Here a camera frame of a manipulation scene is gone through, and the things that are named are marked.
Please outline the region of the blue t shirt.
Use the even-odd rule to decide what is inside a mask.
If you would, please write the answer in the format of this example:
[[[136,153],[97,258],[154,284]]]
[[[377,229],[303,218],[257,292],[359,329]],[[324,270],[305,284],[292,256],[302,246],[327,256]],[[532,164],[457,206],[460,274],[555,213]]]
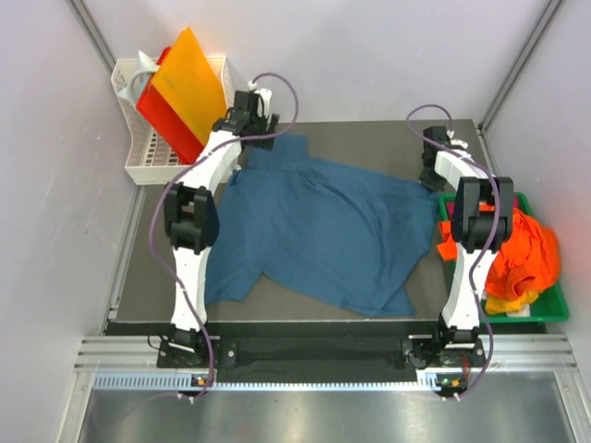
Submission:
[[[277,138],[223,191],[205,300],[241,302],[267,276],[367,317],[411,316],[404,285],[431,248],[437,206],[419,183],[310,157],[304,136]]]

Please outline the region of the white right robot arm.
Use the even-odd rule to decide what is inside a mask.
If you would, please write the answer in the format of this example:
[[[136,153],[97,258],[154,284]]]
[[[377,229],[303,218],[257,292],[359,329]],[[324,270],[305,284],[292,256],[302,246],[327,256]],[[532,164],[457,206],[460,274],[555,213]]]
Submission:
[[[496,177],[467,152],[467,143],[445,126],[423,130],[421,185],[455,190],[451,239],[456,259],[450,295],[440,314],[431,354],[452,365],[480,348],[481,299],[492,264],[513,230],[513,180]]]

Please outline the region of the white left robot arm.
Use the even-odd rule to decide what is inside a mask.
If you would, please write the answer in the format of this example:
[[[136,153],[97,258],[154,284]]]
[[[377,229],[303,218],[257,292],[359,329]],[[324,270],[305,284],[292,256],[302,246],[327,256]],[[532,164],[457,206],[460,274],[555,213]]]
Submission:
[[[175,261],[173,331],[161,352],[180,365],[206,365],[210,345],[202,335],[207,321],[205,278],[211,247],[220,230],[215,190],[237,165],[248,136],[275,131],[279,116],[271,112],[272,92],[254,88],[235,93],[233,106],[218,119],[197,165],[167,192],[163,203],[164,230]]]

